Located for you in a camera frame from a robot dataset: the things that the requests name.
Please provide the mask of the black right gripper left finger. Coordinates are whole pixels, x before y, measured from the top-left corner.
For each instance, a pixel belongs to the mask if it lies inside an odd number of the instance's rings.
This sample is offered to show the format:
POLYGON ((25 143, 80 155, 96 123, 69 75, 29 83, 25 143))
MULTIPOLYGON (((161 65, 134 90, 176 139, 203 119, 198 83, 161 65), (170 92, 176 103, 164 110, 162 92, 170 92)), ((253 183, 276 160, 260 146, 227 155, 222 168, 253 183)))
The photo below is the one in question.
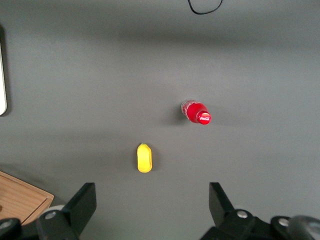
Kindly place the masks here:
POLYGON ((52 209, 36 220, 40 240, 78 240, 97 208, 96 185, 85 183, 62 209, 52 209))

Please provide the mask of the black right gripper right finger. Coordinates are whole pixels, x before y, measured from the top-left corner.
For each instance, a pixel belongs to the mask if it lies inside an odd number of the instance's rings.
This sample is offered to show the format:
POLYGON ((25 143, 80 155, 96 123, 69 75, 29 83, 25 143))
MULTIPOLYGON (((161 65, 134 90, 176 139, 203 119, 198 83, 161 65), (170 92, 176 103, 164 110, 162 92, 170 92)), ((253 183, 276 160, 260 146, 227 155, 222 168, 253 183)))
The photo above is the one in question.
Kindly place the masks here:
POLYGON ((202 240, 259 240, 253 233, 256 218, 246 210, 235 209, 218 182, 209 184, 209 210, 214 222, 202 240))

